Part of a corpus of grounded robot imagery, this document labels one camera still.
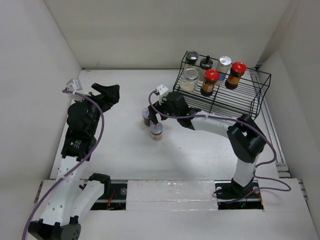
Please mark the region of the grey-lid dark sauce jar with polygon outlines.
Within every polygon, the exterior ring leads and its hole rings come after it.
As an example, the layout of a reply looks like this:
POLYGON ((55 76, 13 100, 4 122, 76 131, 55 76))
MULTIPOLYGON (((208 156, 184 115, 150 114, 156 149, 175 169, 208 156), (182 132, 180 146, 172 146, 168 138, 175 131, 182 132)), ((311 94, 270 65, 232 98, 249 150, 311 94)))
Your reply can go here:
POLYGON ((143 119, 143 123, 146 125, 146 126, 150 126, 150 119, 149 119, 149 115, 150 115, 150 111, 148 108, 144 108, 142 110, 142 119, 143 119))

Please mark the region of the silver-lid white powder jar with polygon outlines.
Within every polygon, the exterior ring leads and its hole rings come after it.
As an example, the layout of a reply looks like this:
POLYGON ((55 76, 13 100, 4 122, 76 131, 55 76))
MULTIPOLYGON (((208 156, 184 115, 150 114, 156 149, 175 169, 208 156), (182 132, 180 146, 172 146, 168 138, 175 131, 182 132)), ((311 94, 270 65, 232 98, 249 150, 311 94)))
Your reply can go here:
POLYGON ((180 82, 180 88, 188 93, 191 93, 195 89, 195 85, 198 80, 198 71, 194 68, 186 68, 183 71, 183 77, 180 82))

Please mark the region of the small red-cap brown bottle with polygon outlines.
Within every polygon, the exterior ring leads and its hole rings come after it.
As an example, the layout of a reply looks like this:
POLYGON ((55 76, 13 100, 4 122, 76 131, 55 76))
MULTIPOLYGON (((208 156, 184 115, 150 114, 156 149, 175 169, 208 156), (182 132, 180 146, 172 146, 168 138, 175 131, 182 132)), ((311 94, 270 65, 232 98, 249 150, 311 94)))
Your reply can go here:
POLYGON ((200 93, 209 97, 213 94, 216 83, 218 82, 220 73, 215 69, 208 69, 203 76, 203 83, 200 89, 200 93))

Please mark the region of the black-pump-lid spice jar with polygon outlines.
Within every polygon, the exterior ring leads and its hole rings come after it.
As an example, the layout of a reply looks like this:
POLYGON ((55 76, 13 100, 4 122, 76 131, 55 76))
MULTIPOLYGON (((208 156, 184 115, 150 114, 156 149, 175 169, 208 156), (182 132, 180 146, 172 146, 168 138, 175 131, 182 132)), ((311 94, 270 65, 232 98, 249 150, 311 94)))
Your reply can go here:
POLYGON ((200 82, 204 81, 205 72, 207 70, 210 70, 212 68, 212 66, 213 66, 213 60, 211 59, 211 57, 209 55, 207 55, 205 58, 203 58, 200 61, 199 69, 198 69, 198 80, 200 82))

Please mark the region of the silver-lid blue-label jar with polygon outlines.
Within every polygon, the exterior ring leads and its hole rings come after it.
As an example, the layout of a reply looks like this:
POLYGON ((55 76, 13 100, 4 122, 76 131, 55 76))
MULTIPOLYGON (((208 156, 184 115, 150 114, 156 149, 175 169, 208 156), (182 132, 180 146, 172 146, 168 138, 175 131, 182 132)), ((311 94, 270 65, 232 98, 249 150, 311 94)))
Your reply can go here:
POLYGON ((225 77, 231 65, 232 65, 232 60, 230 57, 221 56, 219 58, 218 63, 216 65, 216 70, 219 72, 219 78, 216 83, 217 86, 220 86, 224 82, 225 77))

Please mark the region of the red-lid brown sauce bottle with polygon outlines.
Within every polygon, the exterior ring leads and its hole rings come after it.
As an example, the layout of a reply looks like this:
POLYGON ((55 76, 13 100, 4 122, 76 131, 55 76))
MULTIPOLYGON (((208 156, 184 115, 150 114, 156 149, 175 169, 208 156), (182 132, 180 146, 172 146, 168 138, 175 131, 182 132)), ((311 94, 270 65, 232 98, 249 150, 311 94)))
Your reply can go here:
POLYGON ((230 90, 236 89, 246 69, 247 66, 242 62, 233 63, 228 78, 225 81, 225 87, 230 90))

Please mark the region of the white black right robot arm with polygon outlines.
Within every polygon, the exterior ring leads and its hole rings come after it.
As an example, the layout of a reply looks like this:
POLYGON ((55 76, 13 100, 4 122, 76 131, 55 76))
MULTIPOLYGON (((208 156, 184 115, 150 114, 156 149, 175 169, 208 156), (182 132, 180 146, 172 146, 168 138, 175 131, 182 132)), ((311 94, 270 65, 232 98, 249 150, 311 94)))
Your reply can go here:
POLYGON ((152 91, 158 101, 150 102, 148 118, 158 124, 161 120, 175 119, 183 128, 193 131, 204 131, 222 136, 229 140, 237 157, 235 173, 231 183, 215 194, 223 200, 240 199, 252 193, 257 160, 266 145, 266 137, 249 115, 239 118, 208 114, 199 108, 188 106, 183 95, 178 92, 159 90, 152 91))

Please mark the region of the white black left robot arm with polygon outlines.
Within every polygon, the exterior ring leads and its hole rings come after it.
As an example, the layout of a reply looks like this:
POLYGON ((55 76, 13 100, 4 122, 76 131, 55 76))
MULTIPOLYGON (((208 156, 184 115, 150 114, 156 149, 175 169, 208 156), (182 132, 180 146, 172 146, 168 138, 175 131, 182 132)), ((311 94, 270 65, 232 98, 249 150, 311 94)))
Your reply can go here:
POLYGON ((111 197, 109 175, 93 173, 79 193, 81 176, 101 141, 104 125, 95 137, 104 113, 120 100, 120 86, 94 83, 99 94, 84 93, 82 87, 68 84, 63 93, 74 100, 67 109, 68 126, 61 150, 60 166, 52 187, 38 200, 24 226, 22 239, 30 234, 37 240, 77 240, 85 215, 99 198, 111 197))

